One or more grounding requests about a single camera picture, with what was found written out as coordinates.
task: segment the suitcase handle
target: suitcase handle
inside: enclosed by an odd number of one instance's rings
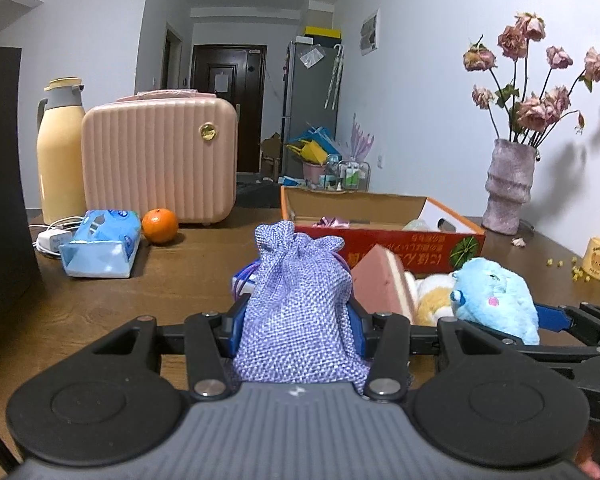
[[[138,92],[136,95],[117,99],[117,103],[128,101],[145,101],[148,99],[177,99],[177,98],[208,98],[216,97],[216,94],[203,94],[197,90],[152,90],[150,92]]]

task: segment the thermos lid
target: thermos lid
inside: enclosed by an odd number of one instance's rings
[[[74,86],[74,85],[81,85],[82,84],[82,79],[78,78],[78,77],[62,77],[60,79],[54,79],[53,81],[49,82],[49,86],[45,88],[45,92],[48,92],[49,90],[53,89],[53,88],[60,88],[62,86]]]

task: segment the thermos handle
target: thermos handle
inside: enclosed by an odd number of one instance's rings
[[[38,132],[40,132],[40,124],[42,124],[42,116],[45,114],[45,106],[49,102],[46,97],[38,104]]]

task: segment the tangerine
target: tangerine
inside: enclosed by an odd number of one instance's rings
[[[152,244],[165,244],[178,233],[178,217],[169,209],[152,209],[142,217],[142,232]]]

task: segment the woven fabric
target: woven fabric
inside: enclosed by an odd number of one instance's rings
[[[261,225],[262,261],[234,369],[243,381],[331,383],[361,391],[368,364],[356,354],[346,303],[350,274],[333,256],[342,238],[317,240],[283,221]]]

